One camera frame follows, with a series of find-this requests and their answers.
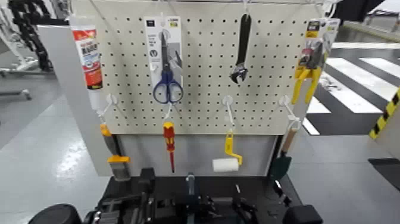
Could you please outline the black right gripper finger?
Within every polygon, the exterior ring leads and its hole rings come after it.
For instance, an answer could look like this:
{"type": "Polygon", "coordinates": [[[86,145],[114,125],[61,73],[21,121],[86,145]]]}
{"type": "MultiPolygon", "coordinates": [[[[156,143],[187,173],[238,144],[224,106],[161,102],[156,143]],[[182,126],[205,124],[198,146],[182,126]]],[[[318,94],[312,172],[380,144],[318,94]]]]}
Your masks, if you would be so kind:
{"type": "Polygon", "coordinates": [[[235,193],[233,196],[233,204],[240,205],[241,204],[241,190],[238,184],[235,185],[235,193]]]}

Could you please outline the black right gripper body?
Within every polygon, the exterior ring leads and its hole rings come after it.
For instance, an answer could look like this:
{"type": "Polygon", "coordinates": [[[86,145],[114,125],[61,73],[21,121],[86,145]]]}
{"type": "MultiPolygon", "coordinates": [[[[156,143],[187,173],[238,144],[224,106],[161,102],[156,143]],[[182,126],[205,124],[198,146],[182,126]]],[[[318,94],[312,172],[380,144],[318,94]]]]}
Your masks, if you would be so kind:
{"type": "Polygon", "coordinates": [[[236,213],[237,224],[259,224],[257,208],[245,202],[233,203],[232,208],[236,213]]]}

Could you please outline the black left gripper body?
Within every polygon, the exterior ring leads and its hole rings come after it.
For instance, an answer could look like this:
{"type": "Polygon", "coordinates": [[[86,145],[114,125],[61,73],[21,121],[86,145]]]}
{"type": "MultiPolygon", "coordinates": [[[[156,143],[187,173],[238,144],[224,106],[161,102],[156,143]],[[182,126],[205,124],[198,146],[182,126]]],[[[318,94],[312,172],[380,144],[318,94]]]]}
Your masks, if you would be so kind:
{"type": "Polygon", "coordinates": [[[94,223],[143,223],[142,205],[144,197],[128,195],[103,197],[98,201],[93,214],[94,223]]]}

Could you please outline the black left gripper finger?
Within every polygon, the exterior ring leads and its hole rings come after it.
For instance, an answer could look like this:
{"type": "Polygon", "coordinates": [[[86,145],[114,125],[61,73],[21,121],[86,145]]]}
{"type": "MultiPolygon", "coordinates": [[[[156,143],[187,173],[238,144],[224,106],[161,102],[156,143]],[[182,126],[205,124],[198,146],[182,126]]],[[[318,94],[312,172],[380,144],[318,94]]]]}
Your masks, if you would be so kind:
{"type": "Polygon", "coordinates": [[[215,219],[220,217],[211,197],[201,198],[195,205],[195,219],[215,219]]]}
{"type": "Polygon", "coordinates": [[[186,205],[173,198],[149,198],[145,203],[145,223],[187,223],[186,205]]]}

